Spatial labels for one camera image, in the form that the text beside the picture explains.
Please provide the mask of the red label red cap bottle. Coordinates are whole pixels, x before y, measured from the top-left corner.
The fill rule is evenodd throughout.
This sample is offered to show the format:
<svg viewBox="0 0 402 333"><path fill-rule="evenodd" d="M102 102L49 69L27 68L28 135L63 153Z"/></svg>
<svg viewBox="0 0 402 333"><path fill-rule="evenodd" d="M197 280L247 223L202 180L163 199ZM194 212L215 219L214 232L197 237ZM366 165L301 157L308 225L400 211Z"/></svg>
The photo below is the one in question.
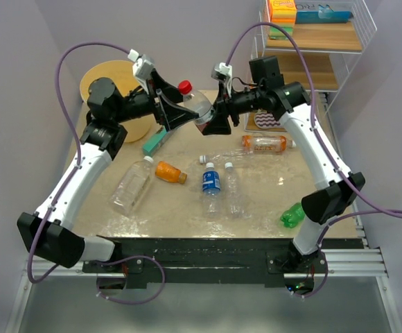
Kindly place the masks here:
<svg viewBox="0 0 402 333"><path fill-rule="evenodd" d="M202 92L194 89L189 80L183 80L178 85L178 90L183 96L184 107L198 115L194 124L202 132L213 118L214 109L211 102Z"/></svg>

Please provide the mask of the green plastic bottle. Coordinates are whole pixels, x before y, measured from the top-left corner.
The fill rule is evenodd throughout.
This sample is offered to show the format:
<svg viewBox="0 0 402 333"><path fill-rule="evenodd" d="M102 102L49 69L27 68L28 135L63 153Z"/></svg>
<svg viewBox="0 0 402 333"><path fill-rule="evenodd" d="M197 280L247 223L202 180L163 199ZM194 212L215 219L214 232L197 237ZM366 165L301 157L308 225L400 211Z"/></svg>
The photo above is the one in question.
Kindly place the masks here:
<svg viewBox="0 0 402 333"><path fill-rule="evenodd" d="M296 228L304 219L305 212L300 202L295 203L280 216L280 221L285 228Z"/></svg>

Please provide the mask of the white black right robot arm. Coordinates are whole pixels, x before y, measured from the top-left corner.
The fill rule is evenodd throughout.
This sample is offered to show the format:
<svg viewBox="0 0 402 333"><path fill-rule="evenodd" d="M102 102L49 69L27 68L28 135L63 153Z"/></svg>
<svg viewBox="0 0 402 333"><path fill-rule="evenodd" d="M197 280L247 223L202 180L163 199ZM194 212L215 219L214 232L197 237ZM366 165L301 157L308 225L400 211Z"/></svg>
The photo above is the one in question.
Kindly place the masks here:
<svg viewBox="0 0 402 333"><path fill-rule="evenodd" d="M352 204L365 178L340 160L319 121L308 111L308 107L316 105L311 101L314 93L307 92L301 83L284 83L274 56L251 60L249 65L256 87L244 92L232 89L231 66L220 62L213 67L211 76L219 82L218 95L213 115L201 133L228 135L231 127L238 125L240 114L264 110L293 138L316 187L315 192L301 200L306 218L292 241L294 251L288 255L289 267L302 273L313 263L311 254L318 249L326 223Z"/></svg>

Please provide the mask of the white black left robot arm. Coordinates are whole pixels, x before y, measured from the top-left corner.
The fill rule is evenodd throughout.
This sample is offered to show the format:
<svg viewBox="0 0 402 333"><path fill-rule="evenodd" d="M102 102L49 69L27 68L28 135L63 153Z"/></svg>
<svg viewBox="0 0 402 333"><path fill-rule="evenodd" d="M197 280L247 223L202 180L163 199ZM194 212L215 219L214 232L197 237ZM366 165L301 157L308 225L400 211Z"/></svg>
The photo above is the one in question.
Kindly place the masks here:
<svg viewBox="0 0 402 333"><path fill-rule="evenodd" d="M73 225L96 180L113 162L127 135L122 123L153 114L157 123L173 130L199 115L183 107L178 88L152 70L144 88L122 96L110 78L94 80L89 86L87 125L76 156L49 195L32 214L23 213L17 227L29 256L38 256L71 268L79 261L98 261L107 272L119 270L123 256L113 241L82 237Z"/></svg>

